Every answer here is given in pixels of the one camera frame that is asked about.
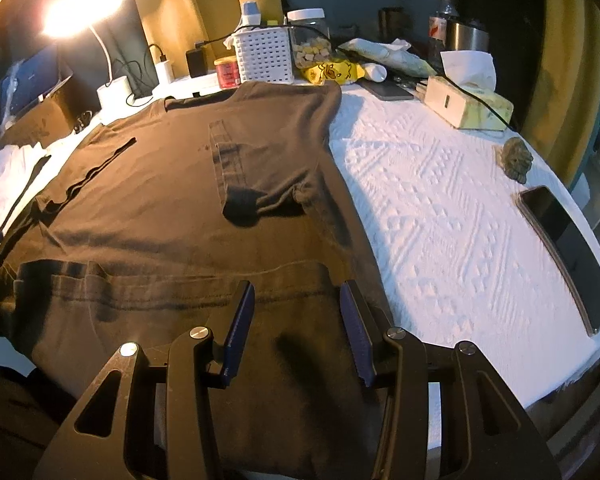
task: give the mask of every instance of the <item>silver bolt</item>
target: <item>silver bolt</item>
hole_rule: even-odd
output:
[[[473,355],[477,351],[477,348],[471,341],[462,341],[459,346],[460,351],[466,355]]]
[[[399,326],[392,326],[389,330],[386,331],[386,334],[391,339],[404,339],[407,335],[407,331]]]
[[[136,343],[124,343],[120,347],[120,355],[122,357],[131,357],[138,351],[138,345]]]
[[[189,335],[193,339],[204,339],[206,336],[209,335],[209,329],[206,326],[197,326],[191,329]]]

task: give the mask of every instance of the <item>lamp head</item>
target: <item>lamp head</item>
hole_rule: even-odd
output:
[[[44,33],[68,38],[114,14],[122,0],[56,0],[47,10]]]

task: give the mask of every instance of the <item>white lamp base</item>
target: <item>white lamp base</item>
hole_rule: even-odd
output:
[[[133,104],[135,96],[129,86],[129,79],[126,75],[114,79],[109,86],[102,85],[98,88],[98,99],[102,111],[100,116],[102,122],[108,124],[116,119],[128,117],[138,110],[129,106]]]

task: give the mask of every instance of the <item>perforated basket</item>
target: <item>perforated basket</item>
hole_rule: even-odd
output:
[[[289,34],[286,28],[258,28],[234,34],[240,79],[291,84]]]

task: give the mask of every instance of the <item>yellow lid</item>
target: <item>yellow lid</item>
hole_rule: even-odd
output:
[[[214,65],[224,65],[225,63],[235,63],[238,61],[238,58],[235,56],[225,56],[214,61]]]

